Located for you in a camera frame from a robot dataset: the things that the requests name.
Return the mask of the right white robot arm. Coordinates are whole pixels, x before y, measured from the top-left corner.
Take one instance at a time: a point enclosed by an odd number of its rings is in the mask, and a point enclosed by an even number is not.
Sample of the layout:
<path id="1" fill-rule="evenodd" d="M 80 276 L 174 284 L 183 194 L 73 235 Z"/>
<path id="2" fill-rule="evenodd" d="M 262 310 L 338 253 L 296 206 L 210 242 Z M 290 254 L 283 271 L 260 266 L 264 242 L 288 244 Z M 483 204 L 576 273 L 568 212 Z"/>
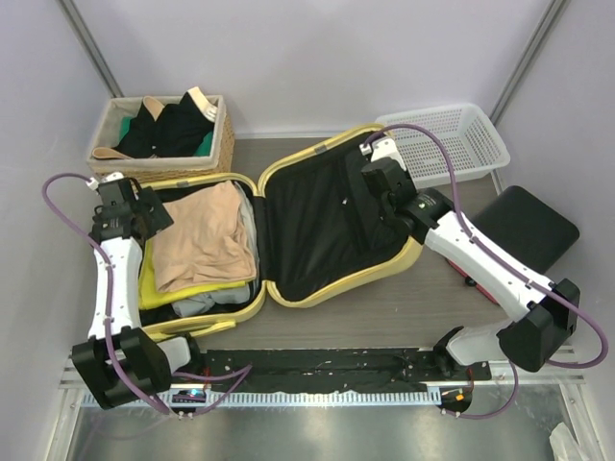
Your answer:
<path id="1" fill-rule="evenodd" d="M 440 342 L 445 349 L 433 357 L 440 376 L 454 379 L 469 365 L 492 359 L 508 359 L 535 373 L 570 338 L 577 316 L 566 305 L 580 301 L 572 281 L 553 282 L 522 264 L 457 214 L 445 195 L 433 188 L 417 190 L 396 160 L 370 162 L 361 175 L 380 203 L 385 224 L 444 256 L 507 315 L 502 323 L 449 332 Z"/>

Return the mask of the white plastic mesh basket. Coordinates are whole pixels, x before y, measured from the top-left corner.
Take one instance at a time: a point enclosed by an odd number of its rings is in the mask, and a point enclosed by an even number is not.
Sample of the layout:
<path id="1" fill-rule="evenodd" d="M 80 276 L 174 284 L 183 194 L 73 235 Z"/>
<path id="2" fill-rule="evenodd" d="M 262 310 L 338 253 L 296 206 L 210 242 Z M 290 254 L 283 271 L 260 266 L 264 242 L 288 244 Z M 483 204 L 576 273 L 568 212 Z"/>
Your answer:
<path id="1" fill-rule="evenodd" d="M 413 124 L 433 133 L 447 149 L 458 182 L 480 179 L 510 163 L 509 152 L 495 126 L 474 104 L 401 111 L 382 115 L 376 122 L 384 126 Z M 396 130 L 393 137 L 419 189 L 450 182 L 445 160 L 427 136 Z"/>

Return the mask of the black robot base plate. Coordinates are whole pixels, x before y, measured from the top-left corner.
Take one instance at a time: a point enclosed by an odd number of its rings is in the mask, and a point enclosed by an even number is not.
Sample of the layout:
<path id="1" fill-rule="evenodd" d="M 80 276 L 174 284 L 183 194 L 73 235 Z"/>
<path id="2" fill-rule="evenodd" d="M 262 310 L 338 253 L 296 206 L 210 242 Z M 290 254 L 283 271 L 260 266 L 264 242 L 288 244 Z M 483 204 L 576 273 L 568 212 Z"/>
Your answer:
<path id="1" fill-rule="evenodd" d="M 432 351 L 415 348 L 208 350 L 202 369 L 222 376 L 252 367 L 237 390 L 246 393 L 329 394 L 423 391 L 433 381 L 487 381 L 492 375 L 482 362 L 444 372 Z"/>

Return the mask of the crumpled white plastic bag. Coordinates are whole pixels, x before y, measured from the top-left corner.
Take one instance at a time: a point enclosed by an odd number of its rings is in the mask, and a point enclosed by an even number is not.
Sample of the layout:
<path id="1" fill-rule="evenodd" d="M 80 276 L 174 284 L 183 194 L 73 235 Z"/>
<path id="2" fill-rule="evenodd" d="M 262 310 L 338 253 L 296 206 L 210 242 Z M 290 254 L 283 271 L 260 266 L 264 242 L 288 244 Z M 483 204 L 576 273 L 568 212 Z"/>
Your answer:
<path id="1" fill-rule="evenodd" d="M 549 437 L 555 461 L 582 461 L 585 454 L 573 437 L 568 426 L 559 423 Z"/>

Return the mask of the beige garment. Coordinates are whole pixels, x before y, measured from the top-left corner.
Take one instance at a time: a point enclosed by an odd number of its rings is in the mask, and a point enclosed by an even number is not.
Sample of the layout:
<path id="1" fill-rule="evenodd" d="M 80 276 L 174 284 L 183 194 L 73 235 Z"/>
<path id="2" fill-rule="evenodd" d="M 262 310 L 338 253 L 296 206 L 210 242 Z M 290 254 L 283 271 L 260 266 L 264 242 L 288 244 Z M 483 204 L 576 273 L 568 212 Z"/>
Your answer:
<path id="1" fill-rule="evenodd" d="M 164 205 L 174 224 L 151 239 L 159 292 L 256 277 L 240 203 L 234 184 L 226 181 Z"/>

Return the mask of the yellow hard-shell suitcase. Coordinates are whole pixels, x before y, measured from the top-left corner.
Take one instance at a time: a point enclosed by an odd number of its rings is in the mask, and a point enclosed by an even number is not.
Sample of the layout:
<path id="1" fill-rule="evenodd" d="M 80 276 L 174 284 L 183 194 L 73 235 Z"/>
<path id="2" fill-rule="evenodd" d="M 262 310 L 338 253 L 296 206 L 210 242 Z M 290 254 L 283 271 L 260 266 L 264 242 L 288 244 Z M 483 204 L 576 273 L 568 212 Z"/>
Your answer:
<path id="1" fill-rule="evenodd" d="M 255 212 L 259 256 L 258 289 L 248 302 L 168 320 L 158 308 L 143 310 L 149 337 L 203 337 L 251 319 L 267 299 L 313 307 L 409 269 L 422 246 L 383 223 L 360 173 L 369 161 L 360 147 L 380 129 L 360 125 L 281 158 L 256 182 L 235 172 L 149 182 L 166 204 L 219 182 L 238 183 Z"/>

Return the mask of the black clothing in basket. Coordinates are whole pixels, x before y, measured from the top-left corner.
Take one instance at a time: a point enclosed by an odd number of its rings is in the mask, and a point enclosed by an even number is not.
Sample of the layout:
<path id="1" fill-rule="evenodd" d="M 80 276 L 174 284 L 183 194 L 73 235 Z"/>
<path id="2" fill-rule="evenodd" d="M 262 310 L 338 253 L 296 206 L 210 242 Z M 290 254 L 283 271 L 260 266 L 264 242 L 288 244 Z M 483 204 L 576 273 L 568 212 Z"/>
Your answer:
<path id="1" fill-rule="evenodd" d="M 157 118 L 142 102 L 128 133 L 114 150 L 137 159 L 193 157 L 204 136 L 213 130 L 214 123 L 202 115 L 186 92 L 179 103 L 165 105 Z"/>

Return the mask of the woven wicker basket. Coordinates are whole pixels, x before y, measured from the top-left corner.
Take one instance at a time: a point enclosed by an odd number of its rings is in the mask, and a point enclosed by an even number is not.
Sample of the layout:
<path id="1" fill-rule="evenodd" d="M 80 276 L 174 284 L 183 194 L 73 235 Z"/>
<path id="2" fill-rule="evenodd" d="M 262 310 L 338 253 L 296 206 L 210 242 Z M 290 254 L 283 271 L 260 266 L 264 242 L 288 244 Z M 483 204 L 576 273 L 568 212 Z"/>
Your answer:
<path id="1" fill-rule="evenodd" d="M 112 99 L 86 162 L 99 175 L 158 182 L 228 173 L 233 154 L 224 98 L 194 86 L 181 96 Z"/>

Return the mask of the black and pink drawer box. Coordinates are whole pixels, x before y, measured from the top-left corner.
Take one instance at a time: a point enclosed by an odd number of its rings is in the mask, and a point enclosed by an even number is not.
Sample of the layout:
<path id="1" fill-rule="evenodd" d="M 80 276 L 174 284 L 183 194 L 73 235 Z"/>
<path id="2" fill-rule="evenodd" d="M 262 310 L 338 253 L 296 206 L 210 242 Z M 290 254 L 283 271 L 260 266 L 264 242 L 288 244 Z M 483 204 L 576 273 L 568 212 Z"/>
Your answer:
<path id="1" fill-rule="evenodd" d="M 578 227 L 519 185 L 471 218 L 486 237 L 539 274 L 578 241 Z"/>

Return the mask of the beige shoe insole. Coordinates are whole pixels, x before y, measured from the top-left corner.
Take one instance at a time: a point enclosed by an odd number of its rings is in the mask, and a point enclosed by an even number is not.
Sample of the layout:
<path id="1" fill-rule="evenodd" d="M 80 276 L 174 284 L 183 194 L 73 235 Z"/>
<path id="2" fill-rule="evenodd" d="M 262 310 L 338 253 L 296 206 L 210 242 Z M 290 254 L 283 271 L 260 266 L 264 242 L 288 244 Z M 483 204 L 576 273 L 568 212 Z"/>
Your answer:
<path id="1" fill-rule="evenodd" d="M 93 149 L 91 157 L 97 160 L 129 159 L 126 155 L 109 147 L 97 147 Z"/>

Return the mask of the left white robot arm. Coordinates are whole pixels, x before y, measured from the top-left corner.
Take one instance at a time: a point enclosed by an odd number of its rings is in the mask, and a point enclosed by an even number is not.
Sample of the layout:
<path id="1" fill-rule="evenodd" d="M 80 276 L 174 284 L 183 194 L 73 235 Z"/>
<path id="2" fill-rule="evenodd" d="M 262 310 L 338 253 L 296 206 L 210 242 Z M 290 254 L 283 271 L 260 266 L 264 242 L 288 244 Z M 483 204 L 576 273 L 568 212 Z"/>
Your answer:
<path id="1" fill-rule="evenodd" d="M 134 178 L 116 172 L 88 185 L 101 200 L 87 236 L 97 265 L 96 305 L 86 341 L 72 349 L 73 364 L 101 408 L 142 400 L 167 414 L 159 394 L 170 388 L 173 374 L 192 383 L 205 370 L 186 337 L 156 342 L 140 321 L 145 244 L 173 220 L 154 190 Z"/>

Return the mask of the green cloth in basket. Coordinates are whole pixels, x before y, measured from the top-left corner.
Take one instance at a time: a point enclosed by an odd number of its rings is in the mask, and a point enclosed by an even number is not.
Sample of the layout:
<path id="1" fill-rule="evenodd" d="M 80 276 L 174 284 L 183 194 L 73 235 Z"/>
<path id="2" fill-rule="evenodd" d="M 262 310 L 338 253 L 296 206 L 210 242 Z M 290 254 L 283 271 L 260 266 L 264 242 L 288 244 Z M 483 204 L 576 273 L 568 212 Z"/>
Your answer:
<path id="1" fill-rule="evenodd" d="M 119 128 L 119 141 L 122 141 L 124 136 L 128 133 L 132 120 L 133 118 L 130 116 L 125 116 L 121 119 L 120 128 Z M 212 141 L 213 141 L 213 132 L 207 133 L 204 136 L 201 144 L 198 146 L 198 148 L 193 153 L 193 156 L 209 157 Z"/>

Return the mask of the beige item with white tag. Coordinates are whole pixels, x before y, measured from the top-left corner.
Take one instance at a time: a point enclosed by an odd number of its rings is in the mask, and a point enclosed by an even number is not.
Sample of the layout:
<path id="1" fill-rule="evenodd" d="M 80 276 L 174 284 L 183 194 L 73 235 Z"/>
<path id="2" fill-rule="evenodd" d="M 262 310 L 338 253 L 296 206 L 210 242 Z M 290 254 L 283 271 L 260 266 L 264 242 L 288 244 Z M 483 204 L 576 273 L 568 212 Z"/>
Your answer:
<path id="1" fill-rule="evenodd" d="M 195 107 L 209 121 L 214 123 L 217 117 L 218 107 L 211 102 L 201 91 L 199 86 L 194 86 L 187 91 Z"/>

